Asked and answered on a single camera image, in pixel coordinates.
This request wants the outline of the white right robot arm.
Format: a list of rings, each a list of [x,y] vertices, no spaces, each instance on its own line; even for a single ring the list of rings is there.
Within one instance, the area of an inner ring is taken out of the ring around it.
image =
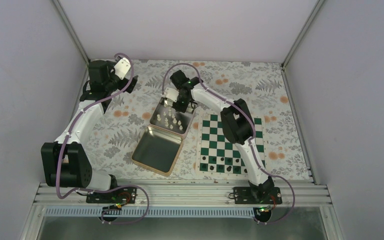
[[[172,101],[172,108],[184,113],[190,104],[201,103],[218,112],[224,137],[238,149],[247,169],[250,195],[254,202],[264,203],[274,189],[273,178],[266,172],[255,141],[256,129],[247,103],[232,100],[215,92],[201,81],[178,70],[170,76],[174,88],[167,88],[164,96]]]

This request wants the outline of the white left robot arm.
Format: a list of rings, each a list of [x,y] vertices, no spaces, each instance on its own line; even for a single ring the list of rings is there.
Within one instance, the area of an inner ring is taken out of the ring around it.
[[[89,62],[88,76],[74,117],[56,140],[41,147],[44,176],[50,187],[99,191],[99,196],[111,203],[119,197],[116,180],[92,168],[83,145],[112,99],[121,93],[131,93],[138,78],[133,75],[129,59],[120,55],[115,61]]]

